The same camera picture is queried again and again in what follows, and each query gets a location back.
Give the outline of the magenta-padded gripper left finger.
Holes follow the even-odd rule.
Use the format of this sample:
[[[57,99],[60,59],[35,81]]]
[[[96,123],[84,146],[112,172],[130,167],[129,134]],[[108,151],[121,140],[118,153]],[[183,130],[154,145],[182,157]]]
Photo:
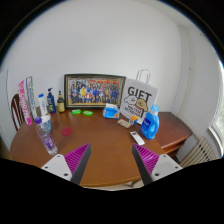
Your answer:
[[[66,155],[57,154],[42,169],[79,185],[91,154],[91,145],[85,144]]]

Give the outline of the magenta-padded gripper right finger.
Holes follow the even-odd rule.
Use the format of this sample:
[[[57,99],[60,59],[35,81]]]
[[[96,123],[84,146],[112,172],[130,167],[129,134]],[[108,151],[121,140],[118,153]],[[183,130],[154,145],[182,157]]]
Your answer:
[[[132,154],[144,185],[150,184],[182,169],[169,155],[158,155],[138,144],[133,144]]]

